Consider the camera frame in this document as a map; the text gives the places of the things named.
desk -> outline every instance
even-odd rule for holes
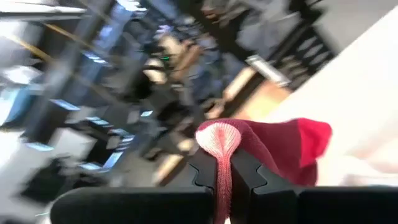
[[[306,117],[331,125],[333,135],[319,160],[318,185],[341,184],[346,167],[336,164],[339,157],[360,156],[398,135],[397,21],[398,7],[257,120]]]

